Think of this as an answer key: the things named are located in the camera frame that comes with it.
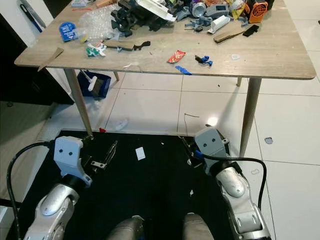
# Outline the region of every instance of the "white tile floor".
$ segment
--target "white tile floor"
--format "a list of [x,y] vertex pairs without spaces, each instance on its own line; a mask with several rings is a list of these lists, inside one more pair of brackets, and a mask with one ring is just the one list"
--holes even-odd
[[[301,2],[285,0],[318,77],[262,81],[245,153],[267,164],[262,213],[273,240],[320,239],[320,1]],[[112,89],[107,98],[86,99],[95,130],[114,131],[126,119],[122,132],[185,134],[187,126],[192,135],[216,120],[217,128],[230,140],[232,155],[239,154],[246,79],[236,87],[237,79],[231,77],[121,73],[116,82],[113,73],[108,74]],[[84,129],[75,105],[58,106],[37,139],[52,139],[61,129]],[[273,144],[265,142],[267,137],[272,137]],[[45,154],[38,153],[34,173]],[[262,169],[254,163],[240,165],[257,202]]]

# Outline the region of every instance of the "white wall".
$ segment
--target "white wall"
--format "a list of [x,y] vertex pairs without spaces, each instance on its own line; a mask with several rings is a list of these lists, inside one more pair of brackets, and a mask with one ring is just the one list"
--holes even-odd
[[[32,8],[36,11],[39,17],[46,25],[49,25],[53,20],[47,6],[43,0],[27,0]],[[37,36],[40,34],[36,27],[30,22],[27,16],[20,9],[21,2],[19,0],[0,0],[0,13],[5,20],[10,24],[14,31],[31,47],[36,43]],[[47,68],[54,79],[71,97],[71,89],[69,87],[66,75],[62,69]]]

